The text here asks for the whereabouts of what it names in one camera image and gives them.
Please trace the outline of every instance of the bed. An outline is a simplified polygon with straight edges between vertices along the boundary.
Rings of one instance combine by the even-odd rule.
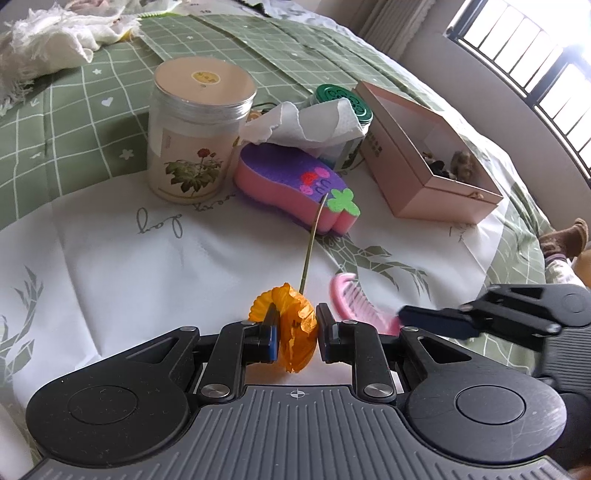
[[[477,154],[504,200],[478,226],[396,219],[362,158],[347,172],[362,211],[344,238],[318,238],[306,294],[352,272],[370,300],[456,307],[490,283],[544,283],[537,236],[550,226],[511,160],[410,72],[330,19],[292,2],[184,4],[142,20],[142,38],[101,49],[92,64],[40,79],[0,118],[0,476],[39,460],[24,422],[45,383],[182,325],[218,333],[254,298],[298,284],[308,233],[258,210],[231,182],[190,206],[153,195],[145,178],[152,74],[199,54],[232,61],[258,83],[255,103],[302,102],[321,83],[358,80],[443,115]],[[466,346],[530,372],[532,352],[482,336]],[[349,383],[318,354],[299,374],[248,369],[250,382]]]

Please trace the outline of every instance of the green lid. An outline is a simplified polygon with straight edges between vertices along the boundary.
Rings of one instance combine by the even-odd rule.
[[[367,125],[374,118],[374,113],[371,111],[371,108],[369,108],[361,98],[350,90],[347,90],[345,87],[324,83],[316,89],[315,95],[320,103],[336,100],[337,98],[348,99],[349,102],[351,102],[353,111],[355,112],[355,115],[357,115],[361,125]]]

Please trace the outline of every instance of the green checkered bedsheet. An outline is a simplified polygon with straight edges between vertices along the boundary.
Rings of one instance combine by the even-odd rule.
[[[366,80],[436,111],[449,109],[407,72],[322,27],[231,15],[169,16],[143,20],[142,32],[142,38],[99,50],[90,65],[40,79],[24,104],[0,118],[0,229],[59,196],[145,170],[152,74],[170,58],[199,54],[243,67],[259,86],[255,103],[297,103],[321,83],[354,87]],[[493,176],[506,176],[469,130],[459,133]],[[543,283],[536,238],[549,225],[519,182],[504,193],[511,201],[500,218],[505,229],[486,283]],[[488,336],[467,346],[505,364],[533,363]]]

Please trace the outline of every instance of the open box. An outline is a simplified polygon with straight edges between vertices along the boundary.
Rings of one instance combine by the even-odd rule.
[[[434,175],[423,160],[429,152],[449,168],[456,151],[470,151],[441,115],[367,82],[353,91],[374,112],[361,154],[394,216],[478,223],[496,208],[502,194],[479,161],[468,185]]]

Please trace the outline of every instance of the purple sponge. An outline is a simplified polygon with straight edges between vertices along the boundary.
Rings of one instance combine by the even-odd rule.
[[[353,192],[320,160],[299,148],[248,144],[234,174],[236,186],[257,202],[277,207],[311,227],[328,194],[317,232],[345,235],[359,216]]]

